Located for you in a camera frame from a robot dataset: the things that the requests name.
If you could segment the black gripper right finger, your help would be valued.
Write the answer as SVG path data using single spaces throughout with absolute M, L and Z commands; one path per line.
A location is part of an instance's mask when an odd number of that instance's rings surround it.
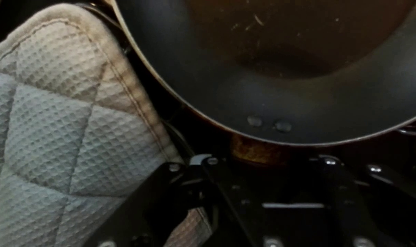
M 416 247 L 416 181 L 384 165 L 354 172 L 340 159 L 307 159 L 328 194 L 338 247 Z

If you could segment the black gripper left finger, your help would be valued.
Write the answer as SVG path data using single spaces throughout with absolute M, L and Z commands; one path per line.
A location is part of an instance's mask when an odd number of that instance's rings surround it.
M 82 247 L 165 247 L 191 210 L 207 212 L 202 247 L 239 247 L 244 233 L 228 187 L 232 173 L 216 157 L 199 165 L 165 163 L 103 222 Z

